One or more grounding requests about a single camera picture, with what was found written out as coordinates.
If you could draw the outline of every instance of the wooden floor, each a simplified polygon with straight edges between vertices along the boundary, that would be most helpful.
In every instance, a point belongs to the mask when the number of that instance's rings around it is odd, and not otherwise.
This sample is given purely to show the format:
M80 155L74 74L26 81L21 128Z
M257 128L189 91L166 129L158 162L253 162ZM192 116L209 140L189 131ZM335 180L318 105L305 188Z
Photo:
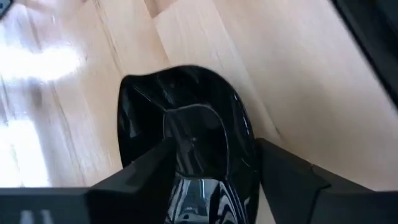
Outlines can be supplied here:
M0 21L0 186L121 169L122 77L181 64L224 76L256 136L398 190L397 111L327 0L16 1Z

